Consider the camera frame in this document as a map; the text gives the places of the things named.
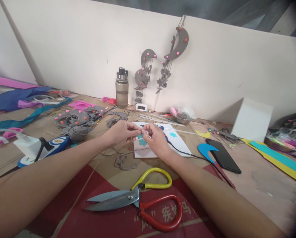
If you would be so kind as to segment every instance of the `red scissor handle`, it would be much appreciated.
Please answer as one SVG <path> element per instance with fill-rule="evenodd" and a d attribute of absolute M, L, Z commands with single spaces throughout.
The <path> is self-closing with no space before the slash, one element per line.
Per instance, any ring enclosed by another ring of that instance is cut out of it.
<path fill-rule="evenodd" d="M 170 224 L 164 224 L 164 223 L 160 223 L 158 221 L 156 221 L 152 216 L 148 215 L 148 213 L 146 213 L 144 211 L 144 209 L 149 208 L 159 202 L 165 201 L 165 200 L 174 200 L 177 202 L 178 204 L 178 212 L 176 214 L 176 218 L 170 223 Z M 169 232 L 169 231 L 173 231 L 176 228 L 178 228 L 178 226 L 181 223 L 182 220 L 182 204 L 181 201 L 179 200 L 179 198 L 175 195 L 166 195 L 166 196 L 162 196 L 159 197 L 155 200 L 152 200 L 148 203 L 140 203 L 139 204 L 139 209 L 140 209 L 140 216 L 146 221 L 148 222 L 150 225 L 152 225 L 155 229 L 159 230 L 159 231 L 163 231 L 163 232 Z"/>

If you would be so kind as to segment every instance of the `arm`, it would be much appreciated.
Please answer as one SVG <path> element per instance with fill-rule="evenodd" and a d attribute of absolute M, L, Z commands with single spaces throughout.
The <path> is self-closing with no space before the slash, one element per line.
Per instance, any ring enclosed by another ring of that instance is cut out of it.
<path fill-rule="evenodd" d="M 67 183 L 100 152 L 141 134 L 119 121 L 101 137 L 37 161 L 0 179 L 0 237 L 13 237 L 25 228 Z"/>
<path fill-rule="evenodd" d="M 152 151 L 184 180 L 226 237 L 285 236 L 279 227 L 236 190 L 173 151 L 159 127 L 146 124 L 144 129 L 151 136 L 142 130 L 143 138 Z"/>

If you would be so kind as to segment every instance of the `yellow scissor handle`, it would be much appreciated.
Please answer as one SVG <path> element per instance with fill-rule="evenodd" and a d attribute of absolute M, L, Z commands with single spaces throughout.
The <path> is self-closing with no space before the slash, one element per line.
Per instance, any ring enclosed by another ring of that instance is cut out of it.
<path fill-rule="evenodd" d="M 135 183 L 135 185 L 131 189 L 134 190 L 134 188 L 138 184 L 142 183 L 143 180 L 148 176 L 148 174 L 150 174 L 152 172 L 160 172 L 160 173 L 164 174 L 168 178 L 168 183 L 167 184 L 145 183 L 145 188 L 165 189 L 165 188 L 171 187 L 172 178 L 167 171 L 160 169 L 160 168 L 151 168 L 151 169 L 148 169 L 145 173 L 143 173 L 143 175 L 140 177 L 140 179 L 137 181 L 137 183 Z"/>

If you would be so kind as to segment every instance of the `yellow felt strip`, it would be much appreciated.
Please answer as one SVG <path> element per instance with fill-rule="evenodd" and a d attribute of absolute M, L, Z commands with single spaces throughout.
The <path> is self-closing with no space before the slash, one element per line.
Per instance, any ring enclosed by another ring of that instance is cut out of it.
<path fill-rule="evenodd" d="M 274 159 L 270 155 L 267 155 L 266 153 L 262 152 L 261 150 L 258 150 L 256 147 L 252 146 L 250 144 L 251 140 L 242 139 L 247 145 L 252 147 L 254 150 L 258 151 L 266 160 L 274 164 L 276 167 L 284 171 L 289 176 L 293 177 L 296 180 L 296 171 L 289 168 L 288 166 L 284 165 L 283 163 L 279 162 L 278 160 Z"/>

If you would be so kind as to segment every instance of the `hand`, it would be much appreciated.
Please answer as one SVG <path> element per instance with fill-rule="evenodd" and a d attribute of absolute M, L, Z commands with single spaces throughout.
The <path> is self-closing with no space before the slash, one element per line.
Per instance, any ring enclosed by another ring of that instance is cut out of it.
<path fill-rule="evenodd" d="M 146 124 L 142 129 L 142 137 L 147 142 L 152 152 L 162 160 L 168 157 L 173 151 L 166 140 L 164 132 L 155 124 Z"/>
<path fill-rule="evenodd" d="M 120 120 L 113 125 L 101 138 L 107 143 L 108 147 L 113 147 L 126 140 L 127 143 L 136 140 L 136 136 L 141 134 L 141 128 L 136 124 Z"/>

